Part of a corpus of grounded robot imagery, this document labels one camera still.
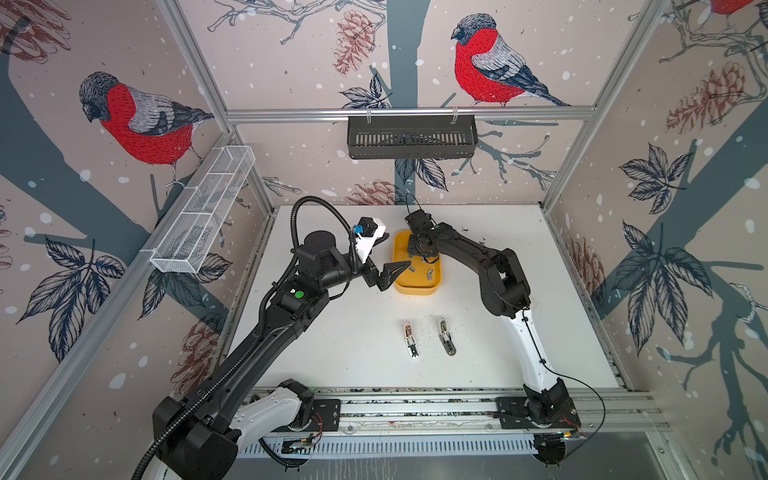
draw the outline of white table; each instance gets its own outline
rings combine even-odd
[[[405,206],[338,206],[350,225],[360,217],[380,218],[394,234],[407,228]],[[615,388],[616,379],[568,276],[541,211],[533,205],[428,205],[436,222],[489,247],[513,249],[531,285],[538,334],[554,370],[594,388]],[[280,208],[230,351],[256,325],[259,302],[290,261],[290,207]],[[325,208],[305,204],[298,216],[300,241],[314,230],[336,235],[342,253],[348,240]],[[392,238],[372,252],[380,268],[392,261]],[[344,296],[330,302],[312,326],[266,371],[258,386],[294,378],[312,387],[522,387],[522,372],[500,317],[482,305],[478,277],[443,256],[442,285],[431,296],[406,296],[395,287],[379,292],[355,279]],[[331,289],[331,294],[343,286]],[[445,319],[457,349],[445,353],[439,339]],[[403,339],[410,322],[420,358],[413,362]],[[565,380],[568,387],[583,385]]]

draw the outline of yellow tray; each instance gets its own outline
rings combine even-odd
[[[408,268],[397,277],[395,288],[398,292],[405,295],[432,295],[442,282],[440,260],[438,259],[434,263],[427,263],[421,257],[410,257],[408,255],[408,239],[410,236],[411,230],[403,230],[395,235],[392,261],[411,260],[411,268]],[[430,262],[435,261],[434,258],[428,258],[427,260]]]

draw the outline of white spot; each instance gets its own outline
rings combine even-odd
[[[699,25],[701,25],[707,21],[710,15],[712,15],[712,8],[709,5],[707,5],[706,7],[704,7],[704,10],[701,12],[701,15],[699,15],[699,18],[696,20],[696,22]]]
[[[747,458],[751,458],[755,462],[765,462],[765,459],[760,453],[755,452],[750,447],[744,447],[744,455],[747,456]]]
[[[109,388],[117,390],[125,383],[125,373],[117,374],[112,380],[109,381]]]

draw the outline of bird tail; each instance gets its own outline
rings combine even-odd
[[[564,101],[560,100],[559,98],[553,97],[549,93],[540,94],[539,96],[541,96],[541,98],[544,98],[545,100],[549,100],[550,102],[552,102],[553,104],[555,104],[555,105],[557,105],[559,107],[570,107],[569,104],[565,103]]]

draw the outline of gray surface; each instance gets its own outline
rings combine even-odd
[[[299,472],[284,472],[270,458],[238,459],[224,480],[282,478],[344,480],[395,478],[466,480],[653,480],[665,478],[644,433],[598,433],[560,468],[545,468],[529,455],[312,460]]]

